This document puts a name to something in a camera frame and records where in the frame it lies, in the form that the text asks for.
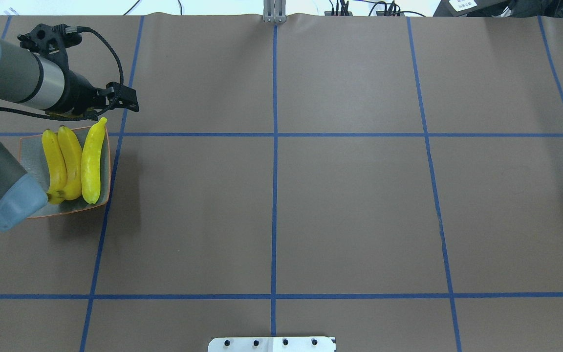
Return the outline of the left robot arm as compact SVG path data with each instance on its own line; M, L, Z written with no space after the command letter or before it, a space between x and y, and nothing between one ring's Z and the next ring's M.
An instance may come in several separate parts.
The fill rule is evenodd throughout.
M86 33L114 58L116 82L97 87L71 69L67 50ZM13 44L0 37L0 232L58 206L102 203L105 114L139 111L118 54L96 29L40 23L17 38Z

